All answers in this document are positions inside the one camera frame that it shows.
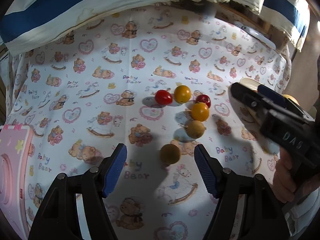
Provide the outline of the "person's right hand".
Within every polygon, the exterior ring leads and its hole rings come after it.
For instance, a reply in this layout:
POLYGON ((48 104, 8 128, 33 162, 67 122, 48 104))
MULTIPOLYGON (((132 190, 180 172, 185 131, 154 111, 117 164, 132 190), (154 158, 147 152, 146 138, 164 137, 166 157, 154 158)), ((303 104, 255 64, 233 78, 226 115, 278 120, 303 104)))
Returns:
POLYGON ((297 186, 293 182, 290 174, 290 170, 292 169, 292 159, 288 152, 282 147, 280 147, 279 153, 280 159, 276 164, 272 191, 280 202, 292 202, 295 197, 294 192, 297 189, 297 186))

